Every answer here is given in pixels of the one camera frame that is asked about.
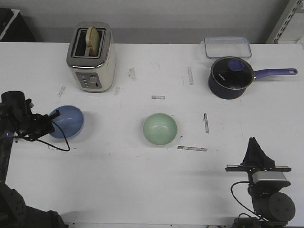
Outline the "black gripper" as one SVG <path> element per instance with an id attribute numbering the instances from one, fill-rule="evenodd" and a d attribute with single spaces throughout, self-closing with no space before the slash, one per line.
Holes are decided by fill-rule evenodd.
<path id="1" fill-rule="evenodd" d="M 17 124 L 15 132 L 18 136 L 28 136 L 30 139 L 39 139 L 49 133 L 55 131 L 52 124 L 52 118 L 60 116 L 58 110 L 54 110 L 50 115 L 31 114 L 22 119 L 22 122 Z"/>
<path id="2" fill-rule="evenodd" d="M 257 166 L 274 166 L 259 168 L 253 166 L 254 157 Z M 248 193 L 251 197 L 270 196 L 291 183 L 284 173 L 290 172 L 288 166 L 275 166 L 275 161 L 269 158 L 261 149 L 254 137 L 249 138 L 247 151 L 241 165 L 227 165 L 227 172 L 246 172 L 248 175 Z"/>

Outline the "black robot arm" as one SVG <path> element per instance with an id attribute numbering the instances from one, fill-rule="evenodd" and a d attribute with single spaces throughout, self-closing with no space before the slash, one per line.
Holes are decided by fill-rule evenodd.
<path id="1" fill-rule="evenodd" d="M 284 228 L 295 216 L 293 200 L 282 193 L 282 188 L 291 183 L 284 173 L 290 172 L 289 166 L 277 166 L 259 146 L 254 137 L 249 138 L 245 157 L 239 165 L 227 165 L 227 172 L 246 172 L 247 191 L 252 199 L 253 209 L 240 205 L 254 214 L 242 213 L 234 219 L 233 228 Z"/>
<path id="2" fill-rule="evenodd" d="M 1 95 L 0 103 L 0 226 L 2 228 L 65 228 L 61 216 L 52 210 L 42 211 L 27 206 L 23 197 L 6 184 L 14 138 L 35 141 L 54 132 L 52 120 L 60 116 L 33 114 L 31 99 L 21 91 Z"/>

